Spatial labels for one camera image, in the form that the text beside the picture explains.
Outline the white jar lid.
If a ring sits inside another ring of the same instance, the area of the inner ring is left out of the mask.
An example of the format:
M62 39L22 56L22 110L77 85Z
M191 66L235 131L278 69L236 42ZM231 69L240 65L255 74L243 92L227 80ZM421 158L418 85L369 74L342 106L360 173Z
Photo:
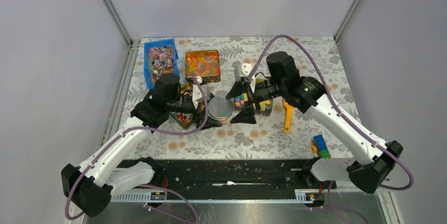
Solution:
M229 99L215 96L208 103L209 114L216 120L224 120L233 114L233 102Z

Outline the orange plastic scoop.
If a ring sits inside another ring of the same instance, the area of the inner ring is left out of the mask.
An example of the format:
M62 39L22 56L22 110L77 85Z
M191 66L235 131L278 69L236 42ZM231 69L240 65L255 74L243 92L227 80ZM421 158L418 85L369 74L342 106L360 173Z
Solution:
M290 132L291 119L292 119L294 107L291 106L285 99L283 99L283 107L285 109L284 133L288 134Z

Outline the clear plastic jar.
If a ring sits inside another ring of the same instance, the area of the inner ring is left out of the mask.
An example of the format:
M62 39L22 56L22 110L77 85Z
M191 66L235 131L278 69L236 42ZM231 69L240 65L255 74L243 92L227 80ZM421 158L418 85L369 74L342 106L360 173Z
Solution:
M222 125L226 125L229 123L229 118L217 119L217 121Z

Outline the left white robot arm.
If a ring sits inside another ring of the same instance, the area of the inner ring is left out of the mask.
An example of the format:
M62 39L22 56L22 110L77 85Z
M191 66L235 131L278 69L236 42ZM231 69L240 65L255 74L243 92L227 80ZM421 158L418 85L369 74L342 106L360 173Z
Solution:
M162 74L105 145L79 165L69 163L62 169L63 193L67 197L64 209L66 219L75 220L83 214L95 217L117 194L146 184L156 188L163 183L162 171L144 161L117 173L113 170L149 134L173 134L159 128L170 112L194 112L203 103L205 117L202 123L194 130L176 134L193 134L205 126L211 100L207 82L200 76L193 77L192 93L184 95L180 93L179 81L179 76L174 73Z

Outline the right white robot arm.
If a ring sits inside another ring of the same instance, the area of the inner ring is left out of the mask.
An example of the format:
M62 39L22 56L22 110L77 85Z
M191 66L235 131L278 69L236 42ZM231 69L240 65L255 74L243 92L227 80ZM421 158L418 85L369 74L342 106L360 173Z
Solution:
M386 142L366 130L333 100L319 80L301 76L294 59L286 52L272 53L266 62L270 75L261 82L249 76L251 64L234 68L235 83L226 98L246 94L248 100L230 122L255 124L259 103L281 97L328 129L353 155L350 159L314 158L302 174L304 185L315 188L323 181L345 181L370 194L381 187L403 152L402 145Z

